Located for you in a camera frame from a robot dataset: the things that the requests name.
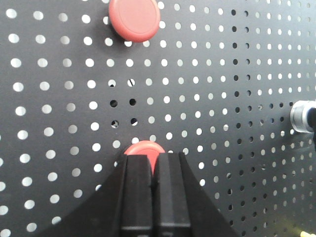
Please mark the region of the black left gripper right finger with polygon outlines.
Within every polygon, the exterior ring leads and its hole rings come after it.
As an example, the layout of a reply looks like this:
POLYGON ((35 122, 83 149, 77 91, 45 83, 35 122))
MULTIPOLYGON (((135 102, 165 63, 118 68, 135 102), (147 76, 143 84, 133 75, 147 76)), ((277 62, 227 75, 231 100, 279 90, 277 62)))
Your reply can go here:
POLYGON ((191 222, 179 155, 160 154, 154 173, 154 233, 157 237, 190 237, 191 222))

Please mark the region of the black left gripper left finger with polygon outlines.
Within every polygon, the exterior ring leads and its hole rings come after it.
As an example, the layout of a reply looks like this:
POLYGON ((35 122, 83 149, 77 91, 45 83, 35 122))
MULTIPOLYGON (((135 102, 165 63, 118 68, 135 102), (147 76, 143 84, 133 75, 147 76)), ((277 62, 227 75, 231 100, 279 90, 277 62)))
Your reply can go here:
POLYGON ((153 234, 152 171, 145 155, 127 156, 120 223, 122 237, 153 234))

